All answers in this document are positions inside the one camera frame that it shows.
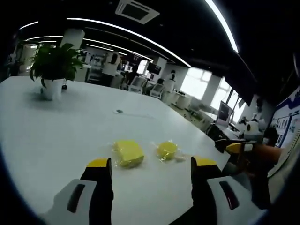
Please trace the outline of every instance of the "ceiling light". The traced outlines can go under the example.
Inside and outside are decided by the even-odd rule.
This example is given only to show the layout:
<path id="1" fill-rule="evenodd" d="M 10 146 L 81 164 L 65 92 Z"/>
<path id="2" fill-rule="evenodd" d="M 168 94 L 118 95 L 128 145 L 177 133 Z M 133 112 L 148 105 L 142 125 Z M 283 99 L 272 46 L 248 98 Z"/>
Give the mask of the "ceiling light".
<path id="1" fill-rule="evenodd" d="M 152 41 L 152 40 L 150 40 L 150 39 L 148 39 L 148 38 L 146 38 L 146 37 L 144 37 L 144 36 L 142 36 L 142 35 L 140 35 L 140 34 L 138 34 L 138 33 L 135 33 L 135 32 L 133 32 L 133 31 L 131 31 L 131 30 L 128 30 L 128 29 L 125 29 L 125 28 L 123 28 L 123 27 L 119 27 L 119 26 L 113 25 L 113 24 L 111 24 L 111 23 L 102 22 L 102 21 L 97 21 L 97 20 L 82 19 L 82 18 L 70 18 L 70 17 L 67 18 L 67 20 L 80 20 L 80 21 L 87 21 L 87 22 L 93 22 L 93 23 L 100 23 L 100 24 L 103 24 L 103 25 L 111 26 L 111 27 L 114 27 L 114 28 L 117 28 L 117 29 L 126 31 L 126 32 L 128 32 L 128 33 L 131 33 L 131 34 L 133 34 L 133 35 L 136 35 L 136 36 L 138 36 L 138 37 L 140 37 L 140 38 L 142 38 L 142 39 L 144 39 L 144 40 L 146 40 L 146 41 L 148 41 L 148 42 L 150 42 L 150 43 L 156 45 L 157 47 L 159 47 L 159 48 L 165 50 L 167 53 L 171 54 L 171 55 L 174 56 L 175 58 L 179 59 L 181 62 L 183 62 L 184 64 L 186 64 L 188 67 L 191 67 L 187 62 L 185 62 L 182 58 L 180 58 L 178 55 L 174 54 L 174 53 L 171 52 L 170 50 L 166 49 L 165 47 L 159 45 L 158 43 L 156 43 L 156 42 L 154 42 L 154 41 Z"/>
<path id="2" fill-rule="evenodd" d="M 109 44 L 109 43 L 106 43 L 106 42 L 96 41 L 96 40 L 87 39 L 87 38 L 84 38 L 84 40 L 86 40 L 86 41 L 93 41 L 93 42 L 101 43 L 101 44 L 104 44 L 104 45 L 109 45 L 109 46 L 112 46 L 112 47 L 116 47 L 116 48 L 119 48 L 119 49 L 128 51 L 128 52 L 130 52 L 130 53 L 133 53 L 133 54 L 135 54 L 135 55 L 138 55 L 138 56 L 140 56 L 140 57 L 146 58 L 146 59 L 148 59 L 148 60 L 150 60 L 150 61 L 153 61 L 152 59 L 150 59 L 150 58 L 148 58 L 148 57 L 146 57 L 146 56 L 144 56 L 144 55 L 141 55 L 141 54 L 139 54 L 139 53 L 133 52 L 133 51 L 128 50 L 128 49 L 126 49 L 126 48 L 122 48 L 122 47 L 119 47 L 119 46 L 116 46 L 116 45 L 112 45 L 112 44 Z"/>
<path id="3" fill-rule="evenodd" d="M 231 33 L 226 20 L 224 19 L 223 15 L 221 14 L 220 10 L 217 8 L 217 6 L 214 4 L 214 2 L 212 0 L 205 0 L 205 2 L 209 5 L 209 7 L 212 9 L 212 11 L 215 13 L 215 15 L 217 16 L 218 20 L 220 21 L 220 23 L 223 26 L 223 29 L 225 30 L 227 37 L 231 43 L 231 46 L 233 48 L 233 50 L 236 53 L 239 53 L 238 47 L 236 46 L 236 43 L 234 41 L 233 38 L 233 34 Z"/>
<path id="4" fill-rule="evenodd" d="M 40 37 L 32 37 L 32 38 L 28 38 L 26 41 L 33 40 L 33 39 L 39 39 L 39 38 L 62 38 L 62 36 L 40 36 Z"/>
<path id="5" fill-rule="evenodd" d="M 45 43 L 45 42 L 56 42 L 56 41 L 40 41 L 40 43 Z"/>
<path id="6" fill-rule="evenodd" d="M 96 46 L 96 45 L 89 45 L 89 44 L 86 44 L 86 45 L 91 46 L 91 47 L 95 47 L 95 48 L 102 48 L 102 49 L 105 49 L 105 50 L 113 52 L 113 50 L 109 49 L 109 48 L 104 48 L 104 47 L 100 47 L 100 46 Z"/>
<path id="7" fill-rule="evenodd" d="M 30 26 L 30 25 L 34 25 L 34 24 L 36 24 L 36 23 L 38 23 L 38 21 L 35 21 L 35 22 L 29 23 L 29 24 L 27 24 L 27 25 L 25 25 L 25 26 L 22 26 L 19 30 L 22 30 L 23 28 L 28 27 L 28 26 Z"/>

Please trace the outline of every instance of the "white table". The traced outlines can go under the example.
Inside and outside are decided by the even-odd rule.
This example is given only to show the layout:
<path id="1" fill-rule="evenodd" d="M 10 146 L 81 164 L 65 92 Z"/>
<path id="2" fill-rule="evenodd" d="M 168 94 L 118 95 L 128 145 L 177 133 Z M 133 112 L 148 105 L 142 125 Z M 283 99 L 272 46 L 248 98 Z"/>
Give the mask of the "white table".
<path id="1" fill-rule="evenodd" d="M 112 169 L 112 224 L 166 225 L 192 206 L 190 159 L 161 163 L 151 143 L 173 140 L 184 153 L 209 157 L 223 169 L 222 154 L 202 131 L 156 98 L 82 82 L 67 82 L 60 102 L 39 100 L 40 84 L 11 77 L 0 84 L 0 140 L 8 171 L 36 213 L 86 165 L 111 157 L 109 145 L 135 139 L 145 152 L 140 167 Z M 129 115 L 119 115 L 121 109 Z"/>

